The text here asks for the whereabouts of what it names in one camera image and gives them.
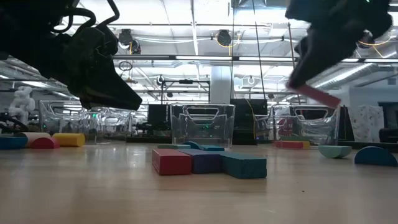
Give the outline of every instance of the clear plastic bin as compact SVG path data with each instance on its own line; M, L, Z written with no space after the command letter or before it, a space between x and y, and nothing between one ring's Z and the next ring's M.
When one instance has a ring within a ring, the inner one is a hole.
M322 105L275 105L267 119L270 140L302 141L335 145L339 110Z
M195 141L199 144L230 147L234 128L234 105L170 105L173 144Z
M46 133L83 133L94 144L124 140L131 133L133 111L114 108L86 110L79 101L39 101L39 122Z

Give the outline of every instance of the ceiling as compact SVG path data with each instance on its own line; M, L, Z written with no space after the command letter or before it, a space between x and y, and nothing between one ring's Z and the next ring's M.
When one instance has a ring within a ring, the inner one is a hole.
M288 21L284 17L285 0L268 1L267 7L261 5L262 1L256 0L256 15L254 15L251 7L232 9L229 7L231 0L114 1L121 16L109 27L115 34L119 34L121 29L131 29L133 38L141 45L142 55L291 57L288 22L290 23L293 44L306 35L308 27L305 22ZM97 23L113 16L106 0L81 0L78 7L93 11ZM84 22L86 22L85 18L76 16L68 33L73 34ZM61 29L66 25L67 19L65 18L64 23L57 28ZM227 29L230 35L233 35L233 47L222 47L217 43L215 37L221 29ZM396 35L398 35L398 30L393 27L384 37L377 40L380 45L376 47L376 50L383 53L385 52L384 49L391 48L394 45ZM374 48L358 49L353 57L381 57L376 50ZM128 53L119 48L118 54ZM159 93L156 92L160 89L156 84L156 79L160 76L166 80L184 78L209 80L211 67L215 65L215 63L196 61L195 63L181 63L180 65L170 66L171 61L128 60L129 63L133 64L133 69L122 71L118 68L122 61L115 60L116 71L123 79L138 82L137 84L130 84L133 89L153 90L153 94L140 93L144 101L150 102L157 101L156 99L160 97ZM156 66L143 66L144 64L154 63ZM234 88L237 93L239 91L262 91L258 63L230 62L229 66L233 68ZM349 70L356 66L358 65L338 65L336 68L326 71L321 77L331 79L336 71ZM285 91L284 84L293 69L291 62L267 63L262 65L261 68L265 91ZM165 99L170 100L170 102L173 100L206 101L208 98L206 91L198 85L174 84L168 90L187 91L180 94L176 93L173 98L165 96ZM249 95L248 93L237 94L237 97L249 97ZM250 97L262 98L263 95L252 94Z

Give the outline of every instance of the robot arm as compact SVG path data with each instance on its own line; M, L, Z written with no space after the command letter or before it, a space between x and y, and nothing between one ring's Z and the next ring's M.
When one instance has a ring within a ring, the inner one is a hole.
M112 56L118 51L118 39L106 25L119 18L119 11L113 0L108 2L115 15L92 27L95 15L77 8L78 1L2 0L0 55L12 55L38 69L42 76L66 84L84 108L136 110L142 99L114 69ZM73 16L89 20L70 36L64 32L72 26ZM63 17L68 17L68 27L55 30Z

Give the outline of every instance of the white robot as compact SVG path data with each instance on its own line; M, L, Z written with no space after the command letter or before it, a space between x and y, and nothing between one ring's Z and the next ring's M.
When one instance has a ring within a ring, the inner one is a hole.
M30 97L32 88L28 86L20 86L14 93L8 112L10 116L18 116L19 121L27 124L29 112L35 110L35 100Z

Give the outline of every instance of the red foam block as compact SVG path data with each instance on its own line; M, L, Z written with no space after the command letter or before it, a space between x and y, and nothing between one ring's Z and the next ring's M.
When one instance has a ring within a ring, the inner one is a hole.
M192 158L175 149L154 149L152 164L160 175L184 175L191 173Z
M32 149L58 149L60 143L55 138L38 138L32 142L30 148Z
M294 141L274 141L274 146L278 148L303 149L304 143Z
M340 104L340 99L334 96L331 96L325 92L317 90L316 88L312 88L308 85L303 85L300 88L293 90L296 93L305 95L311 99L318 101L324 105L327 105L330 108L337 108Z

